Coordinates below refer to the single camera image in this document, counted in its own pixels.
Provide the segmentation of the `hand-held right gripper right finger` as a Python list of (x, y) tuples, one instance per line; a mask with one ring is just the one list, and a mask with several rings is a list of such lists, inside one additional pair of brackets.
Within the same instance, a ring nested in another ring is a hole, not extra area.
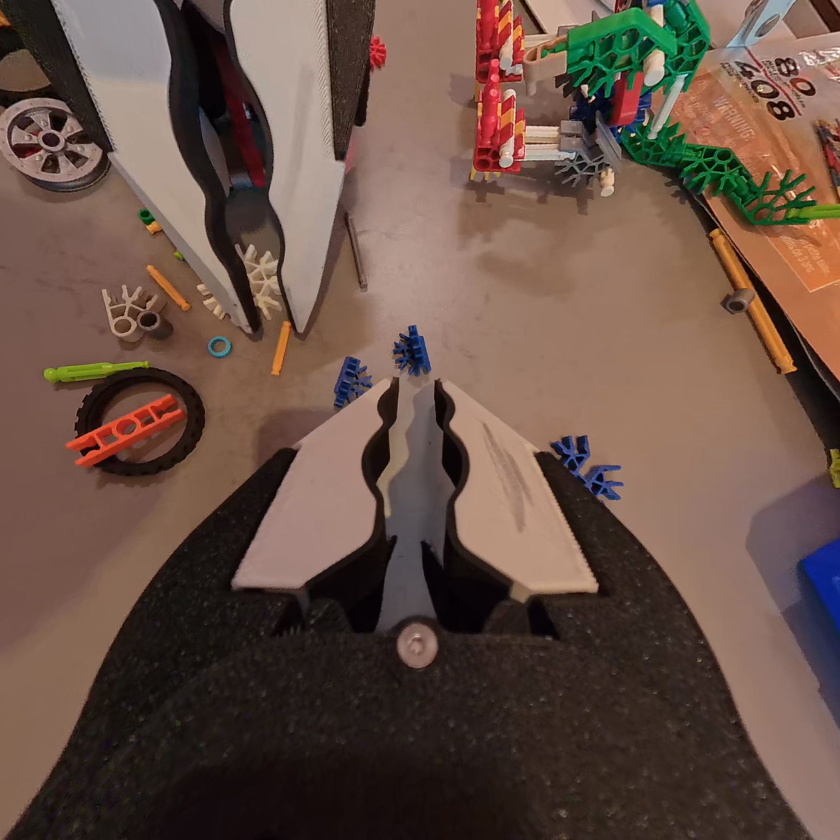
[(450, 381), (435, 382), (447, 501), (443, 569), (477, 603), (594, 594), (599, 584), (538, 450)]

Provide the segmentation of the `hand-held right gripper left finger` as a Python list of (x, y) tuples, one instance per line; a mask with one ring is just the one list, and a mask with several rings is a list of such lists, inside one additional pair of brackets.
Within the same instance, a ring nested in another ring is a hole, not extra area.
[(399, 389), (397, 377), (380, 381), (294, 444), (233, 589), (313, 594), (341, 564), (384, 545), (377, 481), (390, 461)]

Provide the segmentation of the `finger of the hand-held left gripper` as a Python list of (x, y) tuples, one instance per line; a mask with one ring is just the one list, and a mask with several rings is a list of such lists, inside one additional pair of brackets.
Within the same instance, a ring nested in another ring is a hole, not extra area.
[(259, 329), (205, 146), (193, 45), (174, 2), (56, 2), (110, 157), (173, 245), (246, 333)]
[(226, 2), (228, 48), (266, 134), (266, 188), (283, 237), (295, 329), (316, 306), (344, 178), (335, 157), (326, 3)]

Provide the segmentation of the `white snowflake toy connector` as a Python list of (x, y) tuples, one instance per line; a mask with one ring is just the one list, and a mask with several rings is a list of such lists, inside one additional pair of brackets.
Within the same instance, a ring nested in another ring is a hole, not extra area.
[(277, 276), (278, 259), (275, 259), (269, 251), (258, 256), (254, 245), (248, 245), (246, 250), (243, 250), (238, 243), (235, 243), (234, 247), (245, 265), (254, 303), (261, 311), (262, 318), (270, 321), (273, 310), (283, 311), (283, 304), (280, 301), (280, 282)]

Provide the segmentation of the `blue toy connector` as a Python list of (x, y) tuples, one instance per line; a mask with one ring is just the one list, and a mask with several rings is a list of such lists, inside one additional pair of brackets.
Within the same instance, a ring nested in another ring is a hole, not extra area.
[(353, 356), (346, 356), (339, 371), (339, 377), (333, 388), (335, 394), (333, 406), (341, 408), (362, 396), (372, 388), (372, 378), (367, 368)]
[(563, 467), (567, 468), (573, 476), (583, 477), (583, 468), (590, 459), (591, 450), (587, 435), (563, 436), (553, 441), (550, 447)]
[(407, 371), (414, 376), (431, 373), (425, 339), (416, 325), (408, 326), (407, 333), (400, 334), (399, 340), (394, 342), (392, 355), (400, 371)]
[(610, 479), (607, 474), (621, 470), (620, 465), (593, 465), (580, 476), (584, 487), (591, 492), (594, 497), (607, 499), (609, 501), (621, 500), (621, 495), (617, 488), (623, 487), (621, 480)]

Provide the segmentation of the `grey toy wheel hub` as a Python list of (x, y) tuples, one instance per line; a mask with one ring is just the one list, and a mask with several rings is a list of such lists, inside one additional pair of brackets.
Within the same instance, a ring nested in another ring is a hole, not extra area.
[(107, 174), (107, 153), (60, 100), (31, 98), (1, 117), (1, 153), (24, 178), (53, 193), (74, 193)]

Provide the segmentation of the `thin grey toy rod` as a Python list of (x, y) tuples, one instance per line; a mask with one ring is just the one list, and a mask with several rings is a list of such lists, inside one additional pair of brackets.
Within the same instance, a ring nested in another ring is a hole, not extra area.
[(358, 235), (358, 230), (354, 222), (354, 218), (351, 212), (348, 209), (344, 209), (343, 211), (344, 223), (346, 227), (346, 231), (349, 237), (351, 251), (353, 255), (353, 262), (356, 269), (356, 275), (358, 279), (359, 288), (362, 291), (367, 291), (368, 289), (368, 278), (366, 275), (366, 271), (364, 268), (364, 262), (362, 257), (362, 249), (361, 249), (361, 242)]

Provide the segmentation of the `black toy tyre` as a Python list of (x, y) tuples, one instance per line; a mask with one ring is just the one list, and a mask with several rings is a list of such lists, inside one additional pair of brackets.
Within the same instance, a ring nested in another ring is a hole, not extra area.
[(55, 98), (56, 91), (19, 34), (1, 27), (1, 107), (32, 98)]
[(103, 418), (109, 406), (117, 402), (125, 391), (138, 385), (164, 387), (166, 394), (175, 397), (179, 407), (187, 414), (182, 435), (167, 452), (153, 460), (134, 463), (121, 459), (119, 455), (107, 458), (95, 465), (104, 473), (129, 478), (157, 475), (183, 462), (193, 452), (203, 434), (205, 411), (198, 393), (179, 376), (150, 367), (147, 370), (124, 371), (102, 379), (80, 405), (75, 425), (76, 438), (107, 424)]

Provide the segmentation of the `light grey toy connector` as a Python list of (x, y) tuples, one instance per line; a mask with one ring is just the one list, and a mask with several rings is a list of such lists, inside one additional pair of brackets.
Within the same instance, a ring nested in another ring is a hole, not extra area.
[(136, 322), (142, 310), (160, 312), (158, 295), (150, 296), (142, 287), (129, 291), (126, 286), (122, 286), (119, 300), (113, 298), (106, 289), (101, 290), (101, 296), (112, 334), (125, 342), (137, 342), (145, 336)]

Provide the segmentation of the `pale cardboard sheet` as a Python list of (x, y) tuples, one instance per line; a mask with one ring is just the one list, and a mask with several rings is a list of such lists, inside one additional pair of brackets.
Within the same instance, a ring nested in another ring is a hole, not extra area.
[(559, 27), (585, 25), (592, 15), (603, 18), (614, 13), (614, 1), (523, 1), (542, 32), (556, 35)]

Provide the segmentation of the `orange ladder toy piece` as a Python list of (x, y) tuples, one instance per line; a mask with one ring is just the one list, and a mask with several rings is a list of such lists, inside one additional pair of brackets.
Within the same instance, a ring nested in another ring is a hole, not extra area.
[(76, 465), (93, 467), (187, 419), (172, 394), (140, 406), (69, 441), (80, 456)]

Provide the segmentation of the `colourful construction toy model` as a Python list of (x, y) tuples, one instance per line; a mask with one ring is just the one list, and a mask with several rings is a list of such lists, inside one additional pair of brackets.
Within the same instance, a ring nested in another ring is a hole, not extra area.
[(838, 205), (798, 191), (803, 175), (757, 181), (733, 150), (691, 143), (670, 122), (709, 46), (695, 2), (616, 2), (613, 14), (541, 38), (523, 34), (512, 2), (477, 2), (470, 179), (552, 163), (565, 182), (596, 179), (609, 196), (625, 151), (697, 195), (724, 195), (753, 226), (837, 218)]

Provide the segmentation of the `long yellow toy rod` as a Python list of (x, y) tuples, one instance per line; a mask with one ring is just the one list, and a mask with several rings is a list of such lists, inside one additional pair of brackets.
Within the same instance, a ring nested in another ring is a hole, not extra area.
[(730, 244), (728, 237), (719, 227), (711, 230), (708, 237), (717, 253), (721, 266), (729, 278), (732, 286), (731, 292), (738, 288), (752, 288), (755, 290), (756, 298), (750, 309), (744, 313), (748, 315), (753, 328), (758, 334), (776, 370), (783, 375), (794, 373), (797, 368), (791, 352), (785, 346), (779, 331), (759, 297), (756, 287), (749, 278), (747, 270), (744, 268), (734, 247)]

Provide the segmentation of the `blue box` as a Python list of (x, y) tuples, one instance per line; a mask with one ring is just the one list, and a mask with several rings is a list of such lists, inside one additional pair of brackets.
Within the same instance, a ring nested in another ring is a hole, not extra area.
[(811, 552), (797, 564), (802, 603), (812, 619), (822, 672), (838, 686), (839, 678), (839, 538)]

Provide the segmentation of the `clear bag with orange booklet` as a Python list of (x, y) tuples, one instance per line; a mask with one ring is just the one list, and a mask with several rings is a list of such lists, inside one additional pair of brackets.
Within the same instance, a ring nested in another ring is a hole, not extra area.
[[(756, 182), (791, 171), (820, 205), (838, 204), (838, 33), (796, 38), (792, 14), (746, 47), (729, 42), (750, 2), (699, 2), (710, 49), (671, 114), (692, 143), (727, 146)], [(705, 195), (731, 243), (782, 309), (825, 377), (839, 376), (839, 222), (752, 226)]]

